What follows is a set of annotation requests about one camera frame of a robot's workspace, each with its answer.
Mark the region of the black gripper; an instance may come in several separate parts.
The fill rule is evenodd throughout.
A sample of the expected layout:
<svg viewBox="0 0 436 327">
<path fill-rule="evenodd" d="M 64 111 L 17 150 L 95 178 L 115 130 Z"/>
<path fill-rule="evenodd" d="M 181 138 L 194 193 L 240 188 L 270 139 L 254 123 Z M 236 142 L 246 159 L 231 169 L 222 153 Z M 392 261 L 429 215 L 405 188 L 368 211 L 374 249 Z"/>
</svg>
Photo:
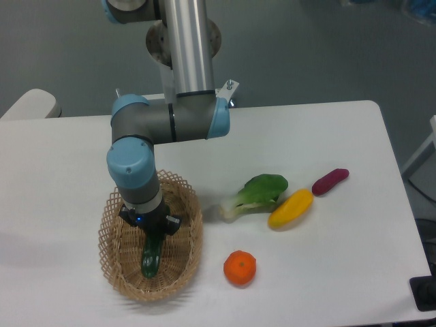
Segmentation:
<svg viewBox="0 0 436 327">
<path fill-rule="evenodd" d="M 158 207 L 148 213 L 137 213 L 122 205 L 118 216 L 131 227 L 143 230 L 147 236 L 164 240 L 166 235 L 174 235 L 181 226 L 181 218 L 171 216 L 169 207 L 162 202 Z"/>
</svg>

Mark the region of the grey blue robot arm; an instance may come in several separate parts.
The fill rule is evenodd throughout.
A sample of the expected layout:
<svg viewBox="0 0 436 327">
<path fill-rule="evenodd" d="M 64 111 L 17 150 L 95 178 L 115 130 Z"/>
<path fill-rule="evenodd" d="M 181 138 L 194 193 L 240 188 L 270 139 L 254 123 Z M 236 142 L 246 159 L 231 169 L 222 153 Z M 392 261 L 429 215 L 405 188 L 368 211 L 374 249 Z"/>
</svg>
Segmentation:
<svg viewBox="0 0 436 327">
<path fill-rule="evenodd" d="M 163 239 L 181 225 L 165 205 L 155 167 L 157 144 L 219 138 L 230 130 L 232 80 L 215 88 L 213 56 L 221 36 L 203 1 L 103 1 L 111 22 L 153 21 L 147 46 L 163 67 L 162 104 L 121 95 L 112 106 L 108 171 L 124 206 L 121 217 L 148 236 Z"/>
</svg>

